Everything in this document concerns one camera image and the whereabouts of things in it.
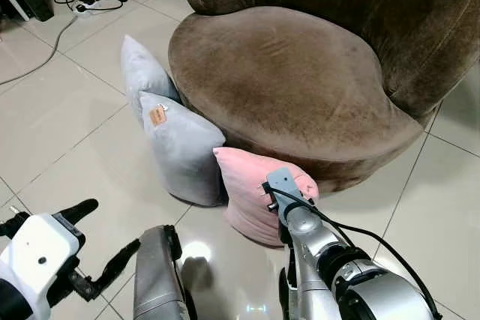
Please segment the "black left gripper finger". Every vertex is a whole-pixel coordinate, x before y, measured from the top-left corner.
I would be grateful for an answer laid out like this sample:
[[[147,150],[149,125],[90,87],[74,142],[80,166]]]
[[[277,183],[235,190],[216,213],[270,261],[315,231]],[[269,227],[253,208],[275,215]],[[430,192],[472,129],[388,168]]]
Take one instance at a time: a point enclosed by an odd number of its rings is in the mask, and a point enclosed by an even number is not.
[[[91,285],[96,292],[103,292],[112,285],[122,274],[127,264],[140,250],[141,241],[134,239],[129,244],[120,249],[107,263],[99,279],[92,281]]]
[[[95,198],[87,198],[72,207],[61,210],[58,215],[67,223],[76,225],[87,215],[91,214],[99,207],[99,202]]]

